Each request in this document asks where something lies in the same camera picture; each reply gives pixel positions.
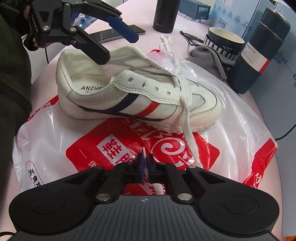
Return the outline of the person left forearm sleeve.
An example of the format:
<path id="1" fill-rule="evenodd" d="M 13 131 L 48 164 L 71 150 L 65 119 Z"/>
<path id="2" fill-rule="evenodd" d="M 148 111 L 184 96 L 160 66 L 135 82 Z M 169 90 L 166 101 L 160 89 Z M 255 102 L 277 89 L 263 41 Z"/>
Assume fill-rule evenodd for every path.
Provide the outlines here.
<path id="1" fill-rule="evenodd" d="M 27 120 L 31 63 L 22 36 L 30 30 L 28 1 L 1 1 L 1 196 L 12 161 L 13 139 Z"/>

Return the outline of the person left hand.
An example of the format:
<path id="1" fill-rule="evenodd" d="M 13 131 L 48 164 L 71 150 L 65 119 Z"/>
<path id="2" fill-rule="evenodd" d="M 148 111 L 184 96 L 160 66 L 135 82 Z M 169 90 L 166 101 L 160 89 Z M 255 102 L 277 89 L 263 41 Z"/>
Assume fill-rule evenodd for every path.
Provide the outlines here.
<path id="1" fill-rule="evenodd" d="M 26 20 L 28 20 L 28 22 L 30 24 L 29 41 L 31 43 L 33 43 L 34 47 L 36 47 L 36 48 L 47 48 L 52 43 L 46 43 L 43 46 L 41 46 L 41 45 L 38 44 L 38 42 L 36 40 L 36 33 L 35 33 L 36 27 L 35 27 L 35 25 L 33 23 L 33 20 L 32 20 L 30 7 L 31 7 L 30 5 L 27 5 L 25 10 L 24 10 L 24 13 L 23 13 L 23 16 L 25 17 Z"/>

